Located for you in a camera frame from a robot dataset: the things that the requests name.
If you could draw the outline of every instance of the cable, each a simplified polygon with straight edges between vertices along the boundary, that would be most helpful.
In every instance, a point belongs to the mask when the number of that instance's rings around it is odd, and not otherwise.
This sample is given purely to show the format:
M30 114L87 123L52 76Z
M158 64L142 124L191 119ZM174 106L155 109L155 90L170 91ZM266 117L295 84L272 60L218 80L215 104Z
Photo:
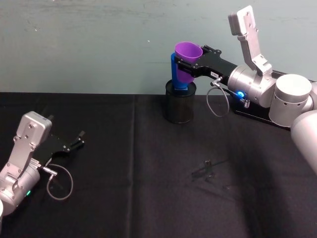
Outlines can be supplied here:
M219 84L215 83L214 86L216 86L216 87L211 88L210 90L208 90L207 95L206 95L206 101L207 101L207 105L208 105L210 111L211 111L216 117L221 118L221 117L224 117L225 115L227 115L227 114L229 113L229 110L230 110L229 100L228 100L228 97L227 97L227 95L225 94L223 88L222 88ZM213 111L213 109L211 108L210 104L209 104L208 96L209 96L209 93L210 93L212 90L214 90L214 89L220 89L220 90L222 91L222 93L223 93L225 99L226 99L228 109L227 109L227 111L225 112L225 114L223 114L223 115L218 115L218 114L216 114L216 113Z
M66 168L64 168L63 166L61 166L61 165L56 165L56 164L49 164L49 165L56 166L56 167L59 167L59 168L63 169L64 171L66 171L66 173L68 174L68 176L69 176L69 178L70 178L71 187L70 187L69 194L68 194L67 196L65 196L65 197L62 197L62 198L55 197L55 196L53 196L53 195L51 194L51 192L50 192L49 186L50 186L50 183L51 183L51 180L52 180L52 177L53 177L53 176L50 177L50 179L49 179L49 181L48 181L48 183L47 183L47 185L46 185L46 190L47 190L47 192L48 192L48 194L49 194L49 196L50 196L51 198L53 198L53 199L55 199L55 200L57 200L57 201L63 201L63 200L65 200L65 199L69 198L69 196L70 196L70 195L72 194L72 192L73 192L73 187L74 187L73 177L71 176L70 172L69 172Z

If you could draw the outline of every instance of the screw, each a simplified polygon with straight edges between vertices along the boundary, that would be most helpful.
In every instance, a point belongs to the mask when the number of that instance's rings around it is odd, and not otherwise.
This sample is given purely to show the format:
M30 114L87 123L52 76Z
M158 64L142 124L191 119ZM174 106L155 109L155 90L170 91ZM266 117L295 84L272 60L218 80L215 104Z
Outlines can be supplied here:
M205 161L205 165L206 165L206 166L210 166L210 165L211 165L211 161L210 161L210 160L206 160L206 161Z
M211 178L211 179L214 179L215 178L215 174L212 173L212 174L208 175L208 177Z
M244 106L244 108L249 108L250 100L245 100L243 106Z

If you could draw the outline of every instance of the black table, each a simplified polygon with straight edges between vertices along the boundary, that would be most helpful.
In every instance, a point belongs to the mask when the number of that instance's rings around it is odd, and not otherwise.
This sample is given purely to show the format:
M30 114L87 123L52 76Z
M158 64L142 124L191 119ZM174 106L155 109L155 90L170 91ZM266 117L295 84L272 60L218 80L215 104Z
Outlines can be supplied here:
M65 140L86 132L67 166L72 196L52 200L44 176L4 217L2 237L317 237L317 176L290 132L234 113L216 118L204 96L191 122L171 124L163 99L2 93L1 168L26 112L54 115L51 132ZM225 107L221 97L211 101ZM212 172L192 174L207 160Z

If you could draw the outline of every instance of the black mesh cup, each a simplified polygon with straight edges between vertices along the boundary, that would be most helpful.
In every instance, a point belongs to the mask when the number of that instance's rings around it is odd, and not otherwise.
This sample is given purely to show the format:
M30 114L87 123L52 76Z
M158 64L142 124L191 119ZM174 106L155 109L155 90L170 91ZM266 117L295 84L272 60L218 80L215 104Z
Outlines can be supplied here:
M163 108L164 117L172 123L187 123L193 116L194 97L196 84L188 84L187 90L175 90L172 80L166 86L165 104Z

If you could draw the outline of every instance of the gray wall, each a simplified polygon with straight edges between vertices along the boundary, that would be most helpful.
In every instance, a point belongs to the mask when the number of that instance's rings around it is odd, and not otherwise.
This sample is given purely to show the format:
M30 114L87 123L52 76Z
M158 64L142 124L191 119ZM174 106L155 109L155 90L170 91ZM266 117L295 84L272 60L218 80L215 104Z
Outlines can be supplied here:
M243 63L227 15L249 4L274 69L315 80L317 1L2 0L0 92L163 94L179 41Z

